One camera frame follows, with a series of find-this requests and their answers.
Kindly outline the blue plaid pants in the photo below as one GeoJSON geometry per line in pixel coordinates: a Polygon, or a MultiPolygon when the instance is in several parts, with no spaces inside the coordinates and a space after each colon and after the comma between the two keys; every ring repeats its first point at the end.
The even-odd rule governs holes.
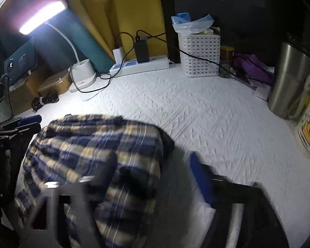
{"type": "Polygon", "coordinates": [[[162,168],[174,148],[171,137],[153,124],[121,116],[67,115],[42,128],[29,145],[15,204],[26,218],[46,182],[76,182],[116,155],[115,175],[94,218],[108,247],[142,247],[162,168]]]}

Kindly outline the cardboard box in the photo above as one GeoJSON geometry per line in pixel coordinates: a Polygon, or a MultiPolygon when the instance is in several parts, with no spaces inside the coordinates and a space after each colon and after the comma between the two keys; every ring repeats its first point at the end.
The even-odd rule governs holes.
{"type": "Polygon", "coordinates": [[[51,70],[47,66],[38,67],[9,88],[14,115],[31,109],[31,102],[38,96],[38,88],[50,73],[51,70]]]}

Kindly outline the brown round container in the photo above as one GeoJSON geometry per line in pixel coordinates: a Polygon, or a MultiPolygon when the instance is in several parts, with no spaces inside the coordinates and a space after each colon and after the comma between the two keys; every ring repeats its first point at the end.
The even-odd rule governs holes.
{"type": "Polygon", "coordinates": [[[68,70],[54,74],[47,78],[38,88],[38,93],[42,96],[46,95],[51,90],[56,90],[58,95],[67,92],[72,82],[69,77],[68,70]]]}

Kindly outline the white desk lamp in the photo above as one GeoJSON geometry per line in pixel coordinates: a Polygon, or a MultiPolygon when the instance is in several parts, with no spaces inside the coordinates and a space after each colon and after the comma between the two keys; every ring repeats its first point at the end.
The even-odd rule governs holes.
{"type": "Polygon", "coordinates": [[[97,78],[92,51],[99,51],[91,34],[68,9],[65,0],[30,3],[19,33],[35,36],[41,54],[54,70],[68,70],[71,92],[91,93],[97,78]]]}

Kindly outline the teal curtain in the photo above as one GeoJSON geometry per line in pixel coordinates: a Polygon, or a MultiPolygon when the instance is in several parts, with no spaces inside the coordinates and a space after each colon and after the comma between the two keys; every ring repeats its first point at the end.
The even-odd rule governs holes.
{"type": "Polygon", "coordinates": [[[108,72],[114,61],[70,10],[56,15],[32,32],[38,54],[54,73],[89,59],[93,68],[108,72]]]}

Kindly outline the white quilted table cover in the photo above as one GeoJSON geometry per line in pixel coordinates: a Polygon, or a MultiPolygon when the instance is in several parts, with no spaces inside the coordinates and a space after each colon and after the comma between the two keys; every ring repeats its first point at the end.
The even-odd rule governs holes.
{"type": "Polygon", "coordinates": [[[41,127],[67,115],[121,116],[153,124],[175,143],[163,165],[142,247],[200,247],[214,217],[190,168],[190,155],[231,182],[265,191],[289,247],[310,235],[310,160],[288,123],[246,86],[189,78],[179,68],[97,79],[95,92],[67,92],[39,110],[41,127]]]}

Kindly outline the white charger plug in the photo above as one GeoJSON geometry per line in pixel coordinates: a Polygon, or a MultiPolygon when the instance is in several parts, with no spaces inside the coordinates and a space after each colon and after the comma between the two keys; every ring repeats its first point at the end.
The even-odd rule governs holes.
{"type": "Polygon", "coordinates": [[[123,47],[117,47],[113,50],[113,55],[115,58],[115,62],[116,64],[121,64],[123,62],[123,57],[124,55],[124,51],[123,51],[123,47]]]}

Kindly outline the white power strip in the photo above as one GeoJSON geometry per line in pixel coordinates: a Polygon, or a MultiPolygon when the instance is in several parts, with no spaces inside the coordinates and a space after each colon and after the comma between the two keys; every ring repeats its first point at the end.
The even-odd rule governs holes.
{"type": "Polygon", "coordinates": [[[150,61],[145,63],[138,63],[137,60],[134,59],[125,62],[123,65],[114,64],[109,73],[112,76],[116,75],[120,77],[163,69],[169,69],[169,59],[166,55],[150,57],[150,61]]]}

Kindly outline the black power adapter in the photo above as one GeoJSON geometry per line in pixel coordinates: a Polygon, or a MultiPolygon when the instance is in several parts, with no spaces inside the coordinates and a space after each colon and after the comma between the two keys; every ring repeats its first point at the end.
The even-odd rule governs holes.
{"type": "Polygon", "coordinates": [[[150,61],[146,39],[142,39],[140,36],[136,36],[134,50],[138,63],[146,63],[150,61]]]}

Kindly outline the yellow curtain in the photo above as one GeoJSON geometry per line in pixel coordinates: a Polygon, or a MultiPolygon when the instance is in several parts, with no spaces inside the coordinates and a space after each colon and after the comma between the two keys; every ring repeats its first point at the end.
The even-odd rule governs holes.
{"type": "Polygon", "coordinates": [[[70,7],[100,46],[113,57],[114,42],[124,51],[132,47],[128,34],[166,31],[160,0],[68,0],[70,7]]]}

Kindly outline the stainless steel tumbler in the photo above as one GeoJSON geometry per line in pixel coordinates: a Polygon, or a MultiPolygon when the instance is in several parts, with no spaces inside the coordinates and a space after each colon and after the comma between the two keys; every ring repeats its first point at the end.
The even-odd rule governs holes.
{"type": "Polygon", "coordinates": [[[310,52],[284,42],[274,75],[275,82],[268,96],[268,107],[272,113],[287,120],[290,108],[302,94],[307,77],[310,76],[310,52]]]}

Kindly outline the purple cloth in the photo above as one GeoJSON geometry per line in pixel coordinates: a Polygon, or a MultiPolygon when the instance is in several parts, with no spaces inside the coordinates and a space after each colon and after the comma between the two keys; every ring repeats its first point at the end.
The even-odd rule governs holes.
{"type": "Polygon", "coordinates": [[[233,67],[242,69],[254,81],[260,81],[269,86],[273,85],[274,74],[269,72],[267,66],[259,61],[254,54],[236,54],[233,67]]]}

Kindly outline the small red yellow jar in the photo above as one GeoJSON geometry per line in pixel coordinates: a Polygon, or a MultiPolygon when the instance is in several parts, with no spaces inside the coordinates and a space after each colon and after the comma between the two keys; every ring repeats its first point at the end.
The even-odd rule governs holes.
{"type": "Polygon", "coordinates": [[[235,48],[232,46],[220,46],[220,61],[222,63],[231,63],[234,59],[235,48]]]}

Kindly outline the black vertical pole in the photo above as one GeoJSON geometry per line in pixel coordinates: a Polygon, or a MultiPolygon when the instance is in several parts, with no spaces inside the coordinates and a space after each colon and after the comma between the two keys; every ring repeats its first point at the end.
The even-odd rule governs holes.
{"type": "Polygon", "coordinates": [[[166,41],[168,42],[168,58],[175,63],[180,63],[180,52],[178,50],[178,35],[172,25],[171,17],[176,15],[174,0],[160,0],[163,11],[164,27],[166,30],[166,41]]]}

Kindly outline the clear blue plastic bag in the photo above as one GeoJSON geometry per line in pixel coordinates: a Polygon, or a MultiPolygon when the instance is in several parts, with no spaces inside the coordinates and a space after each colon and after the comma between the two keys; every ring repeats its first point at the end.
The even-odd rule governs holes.
{"type": "Polygon", "coordinates": [[[176,16],[172,16],[171,21],[175,32],[183,36],[203,32],[209,29],[214,23],[213,18],[209,14],[198,20],[191,21],[188,12],[178,13],[176,16]]]}

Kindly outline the white perforated plastic basket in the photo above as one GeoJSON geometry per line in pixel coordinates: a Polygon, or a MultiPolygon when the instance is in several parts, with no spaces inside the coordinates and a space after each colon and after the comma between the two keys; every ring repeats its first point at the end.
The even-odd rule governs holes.
{"type": "Polygon", "coordinates": [[[187,77],[210,77],[219,74],[220,36],[178,35],[181,68],[187,77]]]}

